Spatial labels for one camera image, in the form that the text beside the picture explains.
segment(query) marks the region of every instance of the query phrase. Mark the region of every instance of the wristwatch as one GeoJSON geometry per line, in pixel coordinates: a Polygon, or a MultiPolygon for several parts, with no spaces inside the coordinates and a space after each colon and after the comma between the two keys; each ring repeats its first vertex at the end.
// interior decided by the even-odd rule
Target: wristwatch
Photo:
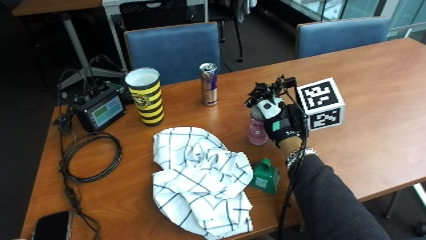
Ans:
{"type": "MultiPolygon", "coordinates": [[[[293,163],[297,162],[301,151],[303,151],[303,149],[297,149],[289,154],[288,159],[285,161],[285,163],[288,165],[288,169],[291,169],[293,163]]],[[[315,154],[317,155],[317,152],[316,152],[316,150],[313,148],[305,148],[304,156],[315,155],[315,154]]]]}

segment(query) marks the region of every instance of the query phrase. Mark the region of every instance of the smartphone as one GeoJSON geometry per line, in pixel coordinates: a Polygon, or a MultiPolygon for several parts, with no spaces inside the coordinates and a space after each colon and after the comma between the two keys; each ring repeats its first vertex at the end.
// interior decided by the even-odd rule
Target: smartphone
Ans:
{"type": "Polygon", "coordinates": [[[33,240],[70,240],[71,224],[71,211],[63,211],[42,217],[37,223],[33,240]]]}

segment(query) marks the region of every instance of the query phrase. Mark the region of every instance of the black and yellow cup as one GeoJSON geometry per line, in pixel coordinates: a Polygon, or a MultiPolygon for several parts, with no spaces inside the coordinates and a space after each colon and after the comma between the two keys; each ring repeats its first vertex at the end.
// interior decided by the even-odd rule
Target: black and yellow cup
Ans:
{"type": "Polygon", "coordinates": [[[144,124],[158,126],[164,119],[159,71],[139,68],[126,76],[126,82],[144,124]]]}

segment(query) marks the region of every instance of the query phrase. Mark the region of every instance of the pink bottle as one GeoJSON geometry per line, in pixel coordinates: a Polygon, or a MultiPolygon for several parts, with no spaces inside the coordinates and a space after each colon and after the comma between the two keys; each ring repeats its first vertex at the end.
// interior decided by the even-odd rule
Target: pink bottle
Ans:
{"type": "Polygon", "coordinates": [[[258,106],[251,108],[250,141],[254,145],[263,145],[268,141],[268,134],[264,128],[264,115],[258,106]]]}

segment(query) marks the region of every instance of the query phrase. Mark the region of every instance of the silver can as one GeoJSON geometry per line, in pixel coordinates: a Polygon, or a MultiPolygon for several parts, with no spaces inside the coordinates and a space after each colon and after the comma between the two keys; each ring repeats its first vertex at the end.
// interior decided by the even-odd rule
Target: silver can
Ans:
{"type": "Polygon", "coordinates": [[[218,103],[218,66],[215,63],[204,63],[200,66],[203,103],[214,106],[218,103]]]}

